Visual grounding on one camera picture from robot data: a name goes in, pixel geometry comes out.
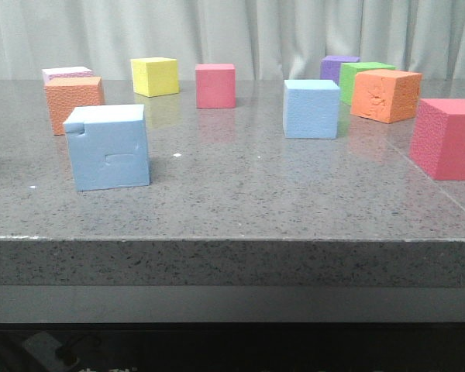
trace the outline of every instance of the pink foam cube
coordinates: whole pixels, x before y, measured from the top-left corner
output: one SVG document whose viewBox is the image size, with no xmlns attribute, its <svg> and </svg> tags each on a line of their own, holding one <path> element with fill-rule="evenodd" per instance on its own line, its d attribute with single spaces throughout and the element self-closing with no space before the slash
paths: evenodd
<svg viewBox="0 0 465 372">
<path fill-rule="evenodd" d="M 422 99 L 410 158 L 432 179 L 465 181 L 465 99 Z"/>
<path fill-rule="evenodd" d="M 197 64 L 195 73 L 197 108 L 236 107 L 236 69 L 233 64 Z"/>
<path fill-rule="evenodd" d="M 44 68 L 41 71 L 45 84 L 54 78 L 86 78 L 93 76 L 92 70 L 82 66 Z"/>
</svg>

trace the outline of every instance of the granite countertop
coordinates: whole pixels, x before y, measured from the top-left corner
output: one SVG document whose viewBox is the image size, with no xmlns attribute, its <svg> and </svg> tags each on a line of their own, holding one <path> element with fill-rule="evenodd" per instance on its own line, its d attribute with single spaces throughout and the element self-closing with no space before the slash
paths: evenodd
<svg viewBox="0 0 465 372">
<path fill-rule="evenodd" d="M 0 81 L 0 284 L 465 287 L 465 182 L 408 158 L 414 120 L 341 104 L 339 135 L 285 139 L 282 81 L 238 81 L 234 109 L 195 83 L 143 103 L 148 187 L 76 192 L 42 81 Z M 424 81 L 423 98 L 465 98 Z"/>
</svg>

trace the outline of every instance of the blue foam cube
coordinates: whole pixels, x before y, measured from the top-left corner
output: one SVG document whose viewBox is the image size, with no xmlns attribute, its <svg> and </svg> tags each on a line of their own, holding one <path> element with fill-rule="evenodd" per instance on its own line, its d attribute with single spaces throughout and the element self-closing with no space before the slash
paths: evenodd
<svg viewBox="0 0 465 372">
<path fill-rule="evenodd" d="M 77 107 L 64 122 L 78 191 L 146 186 L 144 105 Z"/>
<path fill-rule="evenodd" d="M 336 138 L 340 89 L 332 80 L 285 80 L 286 138 Z"/>
</svg>

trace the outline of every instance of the curtain fold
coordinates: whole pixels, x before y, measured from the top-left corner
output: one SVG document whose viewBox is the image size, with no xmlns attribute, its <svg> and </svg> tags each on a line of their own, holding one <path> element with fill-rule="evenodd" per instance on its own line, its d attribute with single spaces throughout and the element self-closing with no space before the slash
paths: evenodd
<svg viewBox="0 0 465 372">
<path fill-rule="evenodd" d="M 0 79 L 86 66 L 130 79 L 129 59 L 173 57 L 237 78 L 318 78 L 325 55 L 424 78 L 465 78 L 465 0 L 0 0 Z"/>
</svg>

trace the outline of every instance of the cube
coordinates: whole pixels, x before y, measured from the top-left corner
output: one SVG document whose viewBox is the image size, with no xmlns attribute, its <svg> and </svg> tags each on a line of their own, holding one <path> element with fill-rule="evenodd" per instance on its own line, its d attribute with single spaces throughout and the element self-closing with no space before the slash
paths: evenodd
<svg viewBox="0 0 465 372">
<path fill-rule="evenodd" d="M 465 181 L 465 99 L 422 99 L 410 158 L 434 180 Z"/>
<path fill-rule="evenodd" d="M 64 134 L 64 121 L 78 106 L 104 105 L 102 78 L 56 77 L 45 84 L 53 134 Z"/>
<path fill-rule="evenodd" d="M 236 69 L 233 64 L 197 64 L 195 74 L 198 109 L 236 107 Z"/>
<path fill-rule="evenodd" d="M 82 66 L 44 68 L 41 71 L 43 73 L 43 82 L 45 84 L 54 78 L 86 78 L 93 76 L 92 70 Z"/>
<path fill-rule="evenodd" d="M 339 70 L 343 63 L 360 62 L 360 57 L 355 56 L 325 56 L 320 64 L 320 78 L 332 80 L 339 85 Z"/>
<path fill-rule="evenodd" d="M 336 138 L 339 87 L 332 80 L 285 80 L 286 138 Z"/>
<path fill-rule="evenodd" d="M 77 107 L 64 123 L 78 191 L 150 184 L 144 105 Z"/>
<path fill-rule="evenodd" d="M 415 117 L 422 74 L 395 70 L 369 70 L 355 76 L 350 113 L 378 122 L 399 122 Z"/>
<path fill-rule="evenodd" d="M 386 69 L 394 70 L 396 67 L 391 64 L 382 64 L 381 62 L 357 62 L 341 64 L 339 72 L 339 86 L 341 87 L 341 101 L 351 105 L 353 98 L 353 89 L 355 76 L 362 71 Z"/>
<path fill-rule="evenodd" d="M 131 60 L 133 89 L 139 95 L 156 97 L 179 93 L 177 60 L 173 58 L 137 58 Z"/>
</svg>

